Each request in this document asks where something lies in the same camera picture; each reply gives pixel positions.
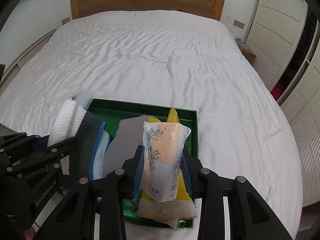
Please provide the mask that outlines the white textured sponge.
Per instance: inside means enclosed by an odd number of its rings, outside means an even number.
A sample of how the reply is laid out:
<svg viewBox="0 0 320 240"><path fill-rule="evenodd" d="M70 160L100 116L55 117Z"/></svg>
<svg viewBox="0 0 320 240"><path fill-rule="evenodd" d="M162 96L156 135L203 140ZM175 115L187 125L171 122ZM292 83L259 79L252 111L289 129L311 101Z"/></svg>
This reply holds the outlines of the white textured sponge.
<svg viewBox="0 0 320 240"><path fill-rule="evenodd" d="M74 137L86 114L76 101L67 99L64 101L49 135L47 146Z"/></svg>

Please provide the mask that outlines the grey fleece cloth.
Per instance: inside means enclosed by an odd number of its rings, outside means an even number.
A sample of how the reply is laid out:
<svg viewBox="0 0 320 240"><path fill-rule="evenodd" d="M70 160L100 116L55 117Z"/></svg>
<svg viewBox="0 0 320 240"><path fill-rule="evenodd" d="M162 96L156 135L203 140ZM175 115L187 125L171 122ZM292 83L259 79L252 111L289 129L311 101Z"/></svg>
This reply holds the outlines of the grey fleece cloth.
<svg viewBox="0 0 320 240"><path fill-rule="evenodd" d="M148 118L151 116L142 115L120 121L116 136L103 159L104 175L122 168L125 160L135 156L137 147L143 144L143 125Z"/></svg>

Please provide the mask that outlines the dark blue-edged cloth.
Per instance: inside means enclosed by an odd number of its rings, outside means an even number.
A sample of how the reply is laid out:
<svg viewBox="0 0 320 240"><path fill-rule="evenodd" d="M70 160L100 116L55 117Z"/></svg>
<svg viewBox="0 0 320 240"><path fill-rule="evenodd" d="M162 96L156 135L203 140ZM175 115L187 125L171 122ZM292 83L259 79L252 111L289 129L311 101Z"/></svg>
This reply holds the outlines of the dark blue-edged cloth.
<svg viewBox="0 0 320 240"><path fill-rule="evenodd" d="M103 158L110 144L105 131L106 122L87 111L75 134L78 146L69 155L69 174L64 175L63 186L71 188L80 178L104 178Z"/></svg>

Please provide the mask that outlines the green shallow tray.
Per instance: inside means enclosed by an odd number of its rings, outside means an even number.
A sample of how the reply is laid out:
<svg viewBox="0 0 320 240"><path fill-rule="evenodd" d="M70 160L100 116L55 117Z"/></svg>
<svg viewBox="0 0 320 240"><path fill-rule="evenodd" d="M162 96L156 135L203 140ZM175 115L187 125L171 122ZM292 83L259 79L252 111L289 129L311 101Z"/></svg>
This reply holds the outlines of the green shallow tray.
<svg viewBox="0 0 320 240"><path fill-rule="evenodd" d="M122 102L113 100L90 99L89 112L106 122L105 131L110 136L110 142L116 136L116 132L121 120L128 118L135 118L142 115L150 115L158 118L160 121L165 122L170 115L171 109L164 106L144 105L140 103ZM199 156L198 150L198 129L197 129L197 113L196 111L188 109L176 109L177 118L184 126L191 129L189 137L185 141L185 147L188 149L192 157ZM126 222L150 226L153 228L169 228L169 220L149 219L139 216L140 200L153 202L152 198L139 188L135 194L134 199L124 200L124 219Z"/></svg>

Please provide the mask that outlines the wooden nightstand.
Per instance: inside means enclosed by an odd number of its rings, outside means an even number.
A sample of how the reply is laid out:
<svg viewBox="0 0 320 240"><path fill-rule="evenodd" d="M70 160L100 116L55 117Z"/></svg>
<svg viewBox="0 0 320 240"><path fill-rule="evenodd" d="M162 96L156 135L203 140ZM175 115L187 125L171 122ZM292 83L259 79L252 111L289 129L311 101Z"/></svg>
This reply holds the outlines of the wooden nightstand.
<svg viewBox="0 0 320 240"><path fill-rule="evenodd" d="M253 53L246 44L239 43L238 47L239 47L241 53L243 54L243 56L247 59L247 61L250 64L253 64L253 62L256 58L255 53Z"/></svg>

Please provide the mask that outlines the white bed sheet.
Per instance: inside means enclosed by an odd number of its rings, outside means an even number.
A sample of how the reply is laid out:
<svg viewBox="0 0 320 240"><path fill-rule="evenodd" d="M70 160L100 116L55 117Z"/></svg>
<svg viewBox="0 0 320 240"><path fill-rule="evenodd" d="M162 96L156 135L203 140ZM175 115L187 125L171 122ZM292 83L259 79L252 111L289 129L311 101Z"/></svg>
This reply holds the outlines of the white bed sheet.
<svg viewBox="0 0 320 240"><path fill-rule="evenodd" d="M197 111L199 158L245 176L292 237L303 202L286 116L219 21L175 11L109 11L61 26L1 95L1 123L48 135L65 100L96 98Z"/></svg>

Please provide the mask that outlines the white wardrobe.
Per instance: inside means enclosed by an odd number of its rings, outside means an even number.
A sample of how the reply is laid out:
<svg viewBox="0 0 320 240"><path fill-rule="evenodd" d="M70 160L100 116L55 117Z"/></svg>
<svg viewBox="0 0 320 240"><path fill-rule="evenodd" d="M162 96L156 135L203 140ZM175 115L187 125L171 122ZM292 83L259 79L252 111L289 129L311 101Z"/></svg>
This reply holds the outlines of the white wardrobe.
<svg viewBox="0 0 320 240"><path fill-rule="evenodd" d="M303 204L319 201L319 9L312 0L259 0L246 45L299 150Z"/></svg>

